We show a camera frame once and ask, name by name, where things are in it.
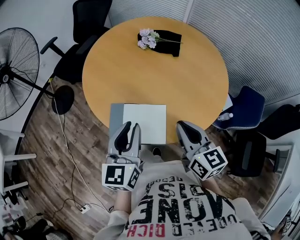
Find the table top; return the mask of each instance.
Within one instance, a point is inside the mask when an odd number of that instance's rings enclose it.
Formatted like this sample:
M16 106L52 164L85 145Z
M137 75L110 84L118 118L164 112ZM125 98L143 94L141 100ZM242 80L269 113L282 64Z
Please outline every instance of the table top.
M182 35L179 57L137 46L140 29ZM176 122L208 128L221 113L228 74L220 52L200 31L163 17L142 17L107 31L90 50L82 74L85 98L109 127L111 103L167 106L167 142L178 142Z

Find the flower bouquet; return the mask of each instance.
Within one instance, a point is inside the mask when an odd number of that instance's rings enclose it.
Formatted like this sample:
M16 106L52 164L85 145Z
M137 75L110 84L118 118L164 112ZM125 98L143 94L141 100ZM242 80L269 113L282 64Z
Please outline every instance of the flower bouquet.
M179 56L181 35L166 31L166 30L152 30L141 29L137 35L137 45L145 49L151 49L158 53L169 53L174 57Z

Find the chair backrest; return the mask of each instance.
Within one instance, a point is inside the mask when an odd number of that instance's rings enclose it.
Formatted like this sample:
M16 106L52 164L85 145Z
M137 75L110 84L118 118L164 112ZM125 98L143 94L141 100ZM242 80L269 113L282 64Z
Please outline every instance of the chair backrest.
M73 39L82 44L92 35L101 35L112 0L78 0L73 4Z

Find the white t-shirt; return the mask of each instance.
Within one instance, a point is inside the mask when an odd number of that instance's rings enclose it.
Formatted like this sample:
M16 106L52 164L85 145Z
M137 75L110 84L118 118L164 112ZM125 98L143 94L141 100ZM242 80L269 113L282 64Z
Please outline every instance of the white t-shirt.
M270 240L244 198L233 201L201 187L180 161L146 165L132 192L132 213L111 213L95 240Z

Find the wooden floor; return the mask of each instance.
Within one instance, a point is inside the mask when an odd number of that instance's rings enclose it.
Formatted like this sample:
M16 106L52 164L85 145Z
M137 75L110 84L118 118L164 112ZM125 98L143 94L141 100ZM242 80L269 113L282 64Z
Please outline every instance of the wooden floor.
M53 88L57 89L66 82L56 79ZM101 164L105 162L108 145L108 129L91 112L87 105L81 84L71 85L75 92L75 102L65 116L65 133L75 162L94 194L109 208L113 206L113 191L101 185ZM210 127L207 130L210 139L226 150L224 136ZM72 198L71 176L73 162L65 146L58 116L52 111L51 100L43 95L38 103L25 131L19 153L36 153L33 160L20 161L21 171L29 182L24 192L29 197L25 218L29 219L38 212L52 216L59 210L65 199ZM163 149L163 157L176 158L180 153L177 146L169 145ZM272 173L268 161L258 178L238 178L228 176L223 171L216 177L221 189L228 197L245 197L259 214L268 201L278 175ZM75 199L81 204L100 203L92 196L75 170L73 180ZM32 225L40 217L30 220ZM91 240L96 232L104 227L109 215L100 207L93 205L92 210L82 214L73 201L68 200L62 211L51 221L69 231L76 240Z

